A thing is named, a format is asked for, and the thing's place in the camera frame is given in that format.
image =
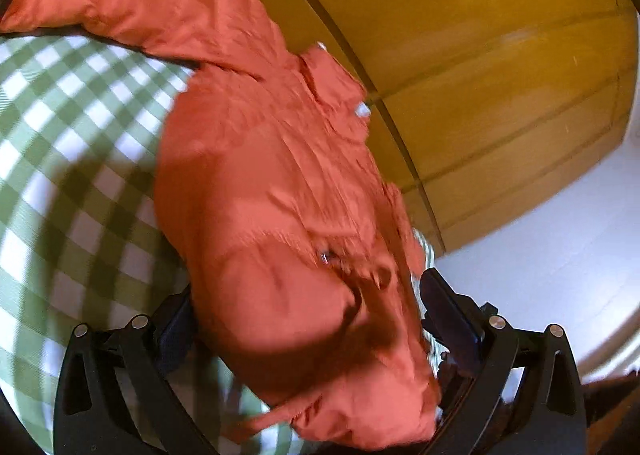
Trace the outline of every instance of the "black bracket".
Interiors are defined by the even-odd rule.
[[[423,273],[424,325],[449,348],[460,368],[446,395],[445,420],[425,445],[396,447],[402,455],[470,455],[491,420],[512,368],[525,367],[514,412],[488,455],[584,455],[586,416],[575,361],[564,330],[514,329],[497,308],[458,295],[435,269]],[[196,329],[188,289],[151,318],[123,329],[76,327],[56,396],[56,455],[218,455],[165,380],[184,360]],[[123,367],[164,450],[145,443],[116,381]],[[325,455],[362,453],[331,445]]]

